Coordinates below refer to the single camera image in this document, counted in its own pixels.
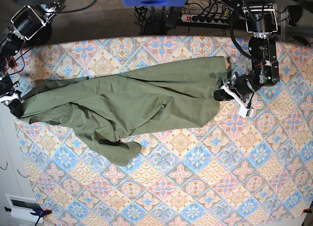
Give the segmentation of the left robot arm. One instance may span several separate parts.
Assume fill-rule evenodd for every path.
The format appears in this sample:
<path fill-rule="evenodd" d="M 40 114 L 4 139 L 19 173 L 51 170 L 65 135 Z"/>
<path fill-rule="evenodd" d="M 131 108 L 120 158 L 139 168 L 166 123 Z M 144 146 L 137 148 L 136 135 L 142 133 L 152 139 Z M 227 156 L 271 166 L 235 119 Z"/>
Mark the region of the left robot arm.
<path fill-rule="evenodd" d="M 300 0 L 232 0 L 233 12 L 228 19 L 230 38 L 236 49 L 251 60 L 251 71 L 233 79 L 222 80 L 214 92 L 217 101 L 237 99 L 246 102 L 261 87 L 274 86 L 280 81 L 276 54 L 278 20 L 275 4 L 291 5 Z M 243 17 L 251 34 L 248 51 L 244 51 L 234 37 L 234 24 Z"/>

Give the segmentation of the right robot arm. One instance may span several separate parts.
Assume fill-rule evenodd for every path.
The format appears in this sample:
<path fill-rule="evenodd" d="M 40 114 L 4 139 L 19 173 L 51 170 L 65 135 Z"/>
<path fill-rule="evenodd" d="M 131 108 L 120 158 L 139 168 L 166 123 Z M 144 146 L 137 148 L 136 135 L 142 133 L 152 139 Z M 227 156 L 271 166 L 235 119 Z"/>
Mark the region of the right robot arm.
<path fill-rule="evenodd" d="M 0 35 L 0 102 L 6 105 L 12 115 L 23 115 L 23 99 L 16 90 L 8 68 L 17 66 L 14 56 L 22 54 L 23 45 L 38 37 L 43 29 L 51 28 L 57 12 L 64 8 L 65 0 L 11 0 L 22 8 L 10 19 L 10 25 Z"/>

